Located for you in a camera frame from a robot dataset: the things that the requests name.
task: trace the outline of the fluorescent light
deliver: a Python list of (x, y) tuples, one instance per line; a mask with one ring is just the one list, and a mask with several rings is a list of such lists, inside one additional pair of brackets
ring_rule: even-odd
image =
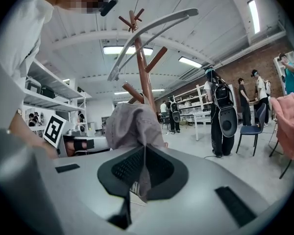
[(114, 92), (114, 95), (128, 94), (128, 92)]
[[(165, 89), (155, 89), (153, 92), (163, 92)], [(114, 92), (114, 95), (128, 94), (128, 92)]]
[(247, 4), (249, 5), (251, 16), (253, 17), (254, 29), (255, 29), (255, 34), (256, 34), (260, 31), (259, 17), (258, 17), (256, 2), (255, 2), (255, 0), (250, 0)]
[[(103, 47), (103, 53), (106, 55), (120, 54), (122, 49), (123, 49), (123, 46), (106, 46), (106, 47)], [(131, 54), (134, 54), (135, 51), (136, 51), (135, 47), (130, 47), (128, 48), (126, 53), (131, 55)], [(146, 56), (151, 56), (152, 52), (153, 52), (152, 48), (144, 48), (144, 54)]]
[(188, 65), (191, 65), (191, 66), (194, 66), (194, 67), (196, 67), (196, 68), (200, 68), (200, 67), (202, 67), (201, 64), (196, 63), (196, 62), (194, 62), (194, 61), (192, 61), (192, 60), (190, 60), (190, 59), (188, 59), (188, 58), (185, 58), (185, 57), (181, 57), (181, 58), (179, 59), (179, 62), (184, 63), (184, 64), (188, 64)]

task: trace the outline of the teal shirt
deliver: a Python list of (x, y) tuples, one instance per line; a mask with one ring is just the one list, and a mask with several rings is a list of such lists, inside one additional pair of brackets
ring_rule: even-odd
[(287, 95), (291, 92), (294, 93), (294, 76), (292, 75), (292, 72), (289, 71), (287, 68), (285, 68), (285, 87), (286, 87), (286, 93)]

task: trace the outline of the floor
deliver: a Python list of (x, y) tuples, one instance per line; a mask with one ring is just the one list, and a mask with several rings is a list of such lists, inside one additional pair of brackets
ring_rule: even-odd
[[(206, 158), (220, 164), (248, 183), (270, 205), (288, 194), (294, 187), (294, 161), (291, 163), (284, 177), (279, 179), (280, 174), (286, 168), (289, 160), (278, 153), (274, 153), (269, 158), (269, 154), (277, 142), (274, 134), (269, 143), (274, 126), (274, 122), (269, 122), (269, 126), (265, 127), (263, 133), (259, 135), (254, 157), (252, 156), (254, 150), (253, 136), (243, 136), (239, 151), (237, 154), (235, 153), (240, 138), (240, 125), (235, 134), (235, 143), (231, 155), (222, 158)], [(181, 132), (175, 134), (169, 133), (166, 126), (163, 126), (163, 139), (169, 143), (169, 148), (174, 147), (175, 150), (202, 158), (212, 156), (211, 126), (207, 124), (206, 127), (203, 125), (199, 125), (198, 127), (198, 141), (195, 138), (194, 126), (181, 126)], [(280, 153), (283, 152), (280, 145), (277, 146), (276, 150)], [(146, 203), (131, 193), (131, 216), (133, 222), (144, 211), (145, 205)]]

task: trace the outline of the chair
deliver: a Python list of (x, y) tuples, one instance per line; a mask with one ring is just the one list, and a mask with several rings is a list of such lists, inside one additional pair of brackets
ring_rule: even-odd
[(167, 125), (167, 129), (169, 130), (169, 123), (170, 123), (170, 116), (167, 112), (162, 112), (160, 113), (160, 119), (162, 121), (162, 129), (163, 129), (163, 125), (166, 124)]
[(270, 101), (277, 118), (278, 131), (276, 136), (278, 142), (269, 157), (271, 157), (274, 152), (277, 152), (275, 149), (278, 143), (280, 143), (284, 154), (290, 158), (287, 167), (279, 177), (279, 179), (281, 179), (289, 168), (292, 160), (294, 160), (294, 93), (277, 99), (272, 98)]
[(240, 140), (239, 140), (239, 145), (237, 146), (236, 153), (239, 150), (241, 140), (242, 140), (242, 135), (254, 135), (254, 153), (253, 156), (255, 156), (256, 152), (256, 147), (257, 147), (257, 141), (258, 141), (258, 134), (262, 133), (264, 129), (264, 123), (265, 123), (265, 116), (266, 116), (266, 105), (263, 103), (260, 108), (257, 111), (257, 116), (259, 119), (259, 123), (257, 125), (251, 125), (251, 126), (243, 126), (241, 128), (241, 135), (240, 135)]

